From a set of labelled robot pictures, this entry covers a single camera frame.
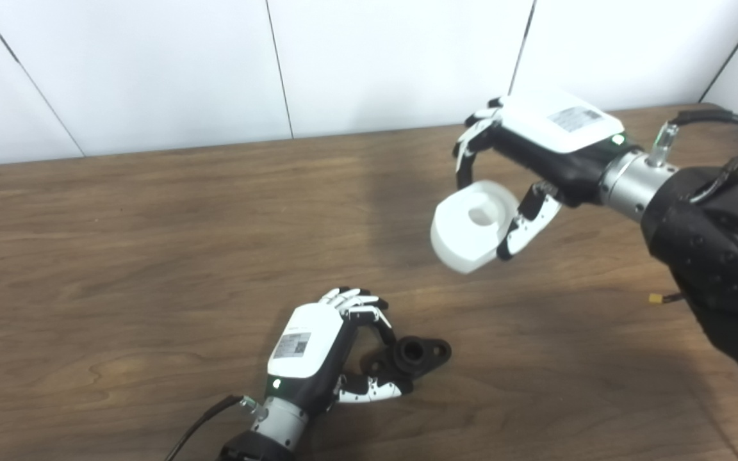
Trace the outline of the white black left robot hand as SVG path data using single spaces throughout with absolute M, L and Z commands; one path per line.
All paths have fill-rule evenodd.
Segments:
M 384 315 L 387 301 L 366 289 L 336 287 L 293 310 L 267 364 L 266 399 L 295 405 L 309 418 L 337 402 L 371 403 L 407 396 L 410 380 L 348 373 L 347 359 L 361 327 L 377 330 L 382 344 L 395 345 Z

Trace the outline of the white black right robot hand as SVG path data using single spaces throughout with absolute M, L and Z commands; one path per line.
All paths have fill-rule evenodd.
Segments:
M 504 261 L 521 252 L 561 207 L 600 206 L 609 167 L 642 150 L 618 118 L 565 92 L 495 97 L 464 124 L 453 149 L 457 189 L 471 186 L 475 158 L 489 149 L 539 177 L 496 248 Z

